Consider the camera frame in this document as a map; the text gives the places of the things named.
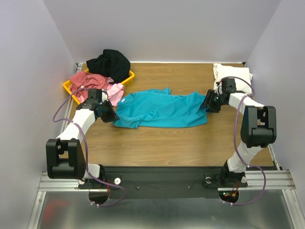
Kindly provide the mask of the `dusty rose t-shirt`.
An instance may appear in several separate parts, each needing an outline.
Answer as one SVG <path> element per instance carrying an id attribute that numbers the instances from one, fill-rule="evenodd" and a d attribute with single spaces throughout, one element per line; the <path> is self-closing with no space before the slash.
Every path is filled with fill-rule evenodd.
<path id="1" fill-rule="evenodd" d="M 69 90 L 73 93 L 81 88 L 104 89 L 109 97 L 114 95 L 114 90 L 110 85 L 108 78 L 100 74 L 87 73 L 80 71 L 70 78 L 71 85 Z"/>

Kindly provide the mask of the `teal t-shirt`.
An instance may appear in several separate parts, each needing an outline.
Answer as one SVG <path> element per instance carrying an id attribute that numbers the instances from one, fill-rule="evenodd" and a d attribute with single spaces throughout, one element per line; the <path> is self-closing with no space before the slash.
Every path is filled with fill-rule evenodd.
<path id="1" fill-rule="evenodd" d="M 116 127 L 137 129 L 140 126 L 156 128 L 188 128 L 207 123 L 206 110 L 201 108 L 204 95 L 172 95 L 169 88 L 150 89 L 131 93 L 122 98 L 116 113 Z"/>

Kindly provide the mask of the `folded white t-shirt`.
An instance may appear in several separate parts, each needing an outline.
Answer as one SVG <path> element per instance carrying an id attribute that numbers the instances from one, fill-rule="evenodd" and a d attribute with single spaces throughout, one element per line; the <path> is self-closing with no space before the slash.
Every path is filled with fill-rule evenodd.
<path id="1" fill-rule="evenodd" d="M 214 85 L 213 88 L 216 91 L 218 88 L 217 82 L 220 82 L 224 77 L 238 77 L 244 79 L 251 85 L 251 80 L 253 75 L 250 73 L 249 68 L 245 67 L 232 67 L 222 65 L 220 63 L 213 64 L 213 73 L 214 73 Z M 244 81 L 240 79 L 235 79 L 236 89 L 242 91 L 246 94 L 251 94 L 251 87 L 248 86 Z"/>

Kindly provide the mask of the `left silver knob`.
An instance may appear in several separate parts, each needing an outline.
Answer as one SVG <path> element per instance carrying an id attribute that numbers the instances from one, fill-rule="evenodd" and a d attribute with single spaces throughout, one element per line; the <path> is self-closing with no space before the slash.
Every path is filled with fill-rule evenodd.
<path id="1" fill-rule="evenodd" d="M 121 179 L 119 177 L 117 177 L 115 180 L 114 180 L 114 183 L 115 185 L 119 185 L 121 183 Z"/>

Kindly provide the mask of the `silver knob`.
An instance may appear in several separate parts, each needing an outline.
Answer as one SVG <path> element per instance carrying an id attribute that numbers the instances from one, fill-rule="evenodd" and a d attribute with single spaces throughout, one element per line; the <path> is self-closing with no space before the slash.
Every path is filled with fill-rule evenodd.
<path id="1" fill-rule="evenodd" d="M 205 178 L 205 183 L 206 184 L 211 184 L 212 183 L 212 178 L 211 177 L 206 177 Z"/>
<path id="2" fill-rule="evenodd" d="M 117 177 L 115 180 L 114 180 L 114 183 L 115 185 L 119 185 L 121 183 L 121 179 L 119 177 Z"/>

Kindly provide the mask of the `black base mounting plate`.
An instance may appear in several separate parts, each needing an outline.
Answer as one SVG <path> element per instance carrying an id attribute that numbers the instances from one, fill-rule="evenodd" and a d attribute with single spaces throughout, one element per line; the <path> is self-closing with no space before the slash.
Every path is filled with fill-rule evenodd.
<path id="1" fill-rule="evenodd" d="M 247 187 L 245 173 L 226 167 L 103 167 L 110 199 L 219 198 L 220 189 Z"/>

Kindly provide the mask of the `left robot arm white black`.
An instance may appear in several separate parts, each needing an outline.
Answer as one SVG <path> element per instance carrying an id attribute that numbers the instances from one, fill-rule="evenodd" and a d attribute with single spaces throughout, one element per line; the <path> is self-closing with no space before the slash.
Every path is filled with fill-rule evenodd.
<path id="1" fill-rule="evenodd" d="M 72 119 L 55 119 L 69 124 L 55 139 L 46 143 L 47 174 L 50 179 L 77 179 L 101 188 L 106 183 L 102 165 L 90 164 L 89 148 L 85 135 L 89 128 L 101 119 L 104 123 L 119 120 L 105 90 L 90 89 L 88 98 L 76 108 Z"/>

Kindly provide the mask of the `right silver knob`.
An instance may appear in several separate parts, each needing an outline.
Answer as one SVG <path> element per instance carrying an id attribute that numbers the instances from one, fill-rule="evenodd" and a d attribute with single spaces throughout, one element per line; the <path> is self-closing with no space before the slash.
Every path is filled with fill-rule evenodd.
<path id="1" fill-rule="evenodd" d="M 206 177 L 205 178 L 205 183 L 206 184 L 211 184 L 212 183 L 212 178 L 211 177 Z"/>

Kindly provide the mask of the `black t-shirt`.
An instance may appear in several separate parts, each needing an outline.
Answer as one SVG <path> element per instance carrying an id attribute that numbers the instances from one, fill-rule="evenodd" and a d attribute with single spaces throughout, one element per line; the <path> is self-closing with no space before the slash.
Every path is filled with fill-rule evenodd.
<path id="1" fill-rule="evenodd" d="M 118 50 L 104 49 L 97 58 L 86 61 L 90 73 L 110 77 L 120 83 L 129 77 L 130 61 Z"/>

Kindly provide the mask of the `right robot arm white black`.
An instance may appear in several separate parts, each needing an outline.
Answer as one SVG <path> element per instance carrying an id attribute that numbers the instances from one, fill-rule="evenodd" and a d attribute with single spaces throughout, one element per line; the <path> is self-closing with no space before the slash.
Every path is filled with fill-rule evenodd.
<path id="1" fill-rule="evenodd" d="M 223 105 L 236 108 L 234 122 L 234 154 L 224 163 L 218 181 L 222 187 L 231 184 L 246 186 L 246 169 L 262 149 L 276 140 L 276 108 L 254 101 L 242 92 L 228 91 L 218 94 L 210 89 L 201 108 L 218 113 Z"/>

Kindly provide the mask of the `yellow plastic bin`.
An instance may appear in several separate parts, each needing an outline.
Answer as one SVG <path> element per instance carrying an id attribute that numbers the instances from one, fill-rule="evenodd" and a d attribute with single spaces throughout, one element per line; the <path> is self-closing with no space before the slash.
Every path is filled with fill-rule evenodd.
<path id="1" fill-rule="evenodd" d="M 122 81 L 122 82 L 120 82 L 121 84 L 123 84 L 124 85 L 124 87 L 126 87 L 126 86 L 128 86 L 129 84 L 131 84 L 132 82 L 133 82 L 133 78 L 134 78 L 134 73 L 132 72 L 132 71 L 129 71 L 129 77 L 126 79 L 126 80 L 124 80 L 124 81 Z M 63 88 L 69 93 L 69 94 L 73 94 L 70 90 L 69 90 L 69 86 L 71 85 L 71 82 L 70 82 L 70 80 L 68 80 L 68 81 L 66 81 L 66 82 L 64 82 L 63 83 Z"/>

